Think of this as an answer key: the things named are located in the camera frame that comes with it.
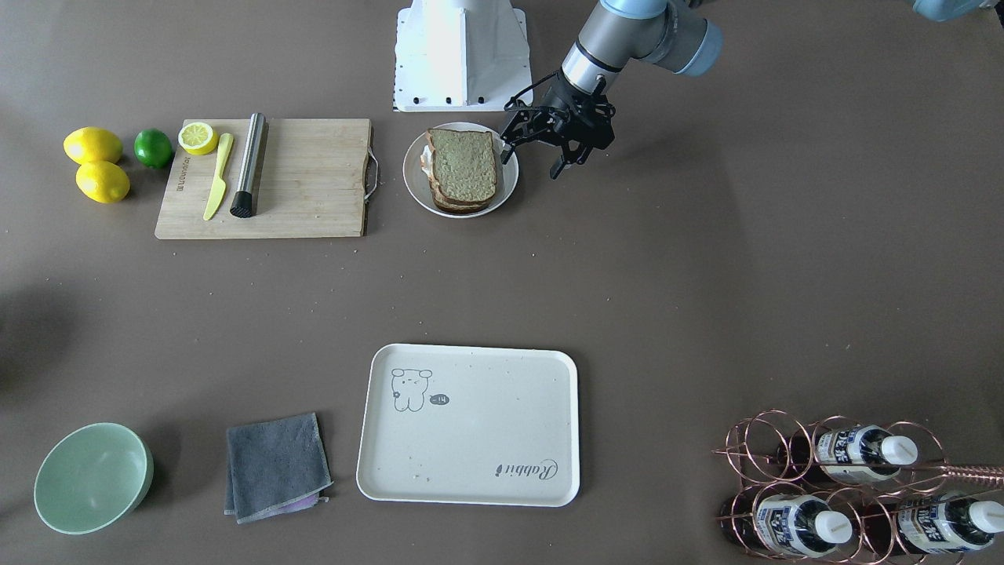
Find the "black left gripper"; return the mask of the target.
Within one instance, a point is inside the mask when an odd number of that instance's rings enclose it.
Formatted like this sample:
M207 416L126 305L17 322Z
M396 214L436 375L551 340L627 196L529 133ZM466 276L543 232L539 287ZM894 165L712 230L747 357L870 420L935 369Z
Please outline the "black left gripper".
M556 180L570 166L585 164L591 149L609 147L616 139L612 126L616 108L605 95L606 78L599 75L591 83L593 90L582 92L565 75L546 75L510 97L504 110L513 115L500 135L500 163L508 164L520 144L551 144L562 148L549 171L550 179ZM542 85L549 89L541 104L522 100L523 94Z

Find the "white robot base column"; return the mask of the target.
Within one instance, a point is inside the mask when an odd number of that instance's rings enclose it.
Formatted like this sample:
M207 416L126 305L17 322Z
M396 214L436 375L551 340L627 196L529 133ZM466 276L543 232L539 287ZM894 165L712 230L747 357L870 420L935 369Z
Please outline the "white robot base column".
M502 111L532 103L525 12L509 1L413 1L398 11L392 107Z

